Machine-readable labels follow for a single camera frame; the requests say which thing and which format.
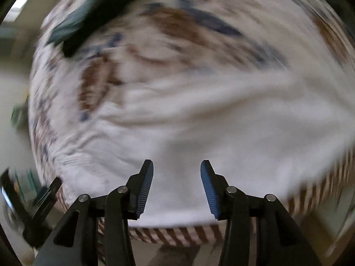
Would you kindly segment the white pants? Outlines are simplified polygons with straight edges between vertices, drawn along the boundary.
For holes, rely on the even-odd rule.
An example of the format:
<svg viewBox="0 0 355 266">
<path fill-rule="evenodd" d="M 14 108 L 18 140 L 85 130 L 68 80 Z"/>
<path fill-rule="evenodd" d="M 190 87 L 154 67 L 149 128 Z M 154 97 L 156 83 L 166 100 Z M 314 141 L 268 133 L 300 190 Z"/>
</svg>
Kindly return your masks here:
<svg viewBox="0 0 355 266">
<path fill-rule="evenodd" d="M 212 215 L 200 179 L 209 160 L 245 193 L 286 200 L 321 181 L 354 142 L 354 76 L 322 71 L 229 73 L 114 88 L 94 113 L 73 85 L 53 104 L 52 150 L 68 201 L 106 195 L 147 159 L 154 178 L 137 228 L 203 225 Z"/>
</svg>

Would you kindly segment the folded dark green garment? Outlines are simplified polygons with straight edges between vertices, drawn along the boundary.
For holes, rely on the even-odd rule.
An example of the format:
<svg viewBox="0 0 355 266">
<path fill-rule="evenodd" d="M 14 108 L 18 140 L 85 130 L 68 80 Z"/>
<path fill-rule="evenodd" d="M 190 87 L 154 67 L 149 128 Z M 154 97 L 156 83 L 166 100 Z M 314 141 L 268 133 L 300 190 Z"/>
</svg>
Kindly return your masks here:
<svg viewBox="0 0 355 266">
<path fill-rule="evenodd" d="M 87 31 L 85 27 L 93 26 L 94 22 L 91 20 L 95 20 L 95 14 L 102 11 L 101 8 L 106 2 L 108 0 L 85 0 L 83 5 L 70 13 L 63 22 L 53 29 L 47 43 L 53 43 L 56 46 L 70 39 L 77 39 L 81 32 Z"/>
</svg>

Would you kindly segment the floral bed blanket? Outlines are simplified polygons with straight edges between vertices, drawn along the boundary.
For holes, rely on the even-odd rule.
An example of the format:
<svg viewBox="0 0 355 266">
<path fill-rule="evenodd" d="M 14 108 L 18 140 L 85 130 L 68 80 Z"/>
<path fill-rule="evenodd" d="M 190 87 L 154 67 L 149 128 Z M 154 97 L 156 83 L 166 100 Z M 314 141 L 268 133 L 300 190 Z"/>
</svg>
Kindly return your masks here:
<svg viewBox="0 0 355 266">
<path fill-rule="evenodd" d="M 61 44 L 47 41 L 84 1 L 61 0 L 46 16 L 30 75 L 32 150 L 41 182 L 63 182 L 57 196 L 62 211 L 79 196 L 68 201 L 52 152 L 53 104 L 65 94 L 65 83 L 73 85 L 74 105 L 89 115 L 108 100 L 120 103 L 113 90 L 126 84 L 281 70 L 354 76 L 354 37 L 338 0 L 136 0 L 66 58 Z M 321 181 L 280 200 L 291 215 L 306 214 L 352 180 L 354 142 Z M 131 222 L 130 233 L 148 243 L 192 246 L 222 239 L 224 227 L 213 217 L 170 228 Z"/>
</svg>

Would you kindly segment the folded black garment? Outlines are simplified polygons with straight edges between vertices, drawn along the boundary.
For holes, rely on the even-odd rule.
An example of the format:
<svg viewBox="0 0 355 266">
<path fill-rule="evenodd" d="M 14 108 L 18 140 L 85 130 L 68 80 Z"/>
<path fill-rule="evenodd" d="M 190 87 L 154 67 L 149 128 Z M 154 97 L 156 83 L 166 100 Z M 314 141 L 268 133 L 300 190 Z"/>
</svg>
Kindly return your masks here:
<svg viewBox="0 0 355 266">
<path fill-rule="evenodd" d="M 101 26 L 108 23 L 110 20 L 116 18 L 122 14 L 127 6 L 134 2 L 135 0 L 108 0 L 105 5 L 101 8 L 101 12 L 95 14 L 94 19 L 91 22 L 94 22 L 93 26 L 90 28 L 87 26 L 85 29 L 86 32 L 81 32 L 81 35 L 77 39 L 70 39 L 65 41 L 62 44 L 62 51 L 66 58 L 72 57 L 81 45 Z"/>
</svg>

